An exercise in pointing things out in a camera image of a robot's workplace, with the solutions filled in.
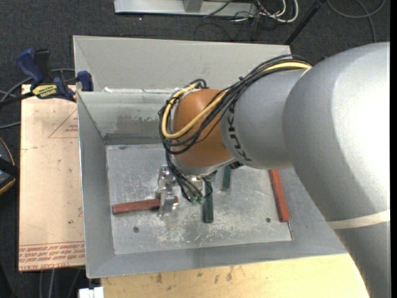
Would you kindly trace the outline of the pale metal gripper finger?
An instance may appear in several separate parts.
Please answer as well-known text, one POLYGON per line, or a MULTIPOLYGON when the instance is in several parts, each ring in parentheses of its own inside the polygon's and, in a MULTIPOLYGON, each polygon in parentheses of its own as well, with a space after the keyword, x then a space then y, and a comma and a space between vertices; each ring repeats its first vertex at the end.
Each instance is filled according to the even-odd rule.
POLYGON ((178 197, 173 192, 159 191, 156 197, 159 199, 158 215, 160 217, 170 214, 179 204, 178 197))
POLYGON ((158 175, 158 191, 169 192, 174 187, 174 175, 168 166, 163 165, 159 169, 158 175))

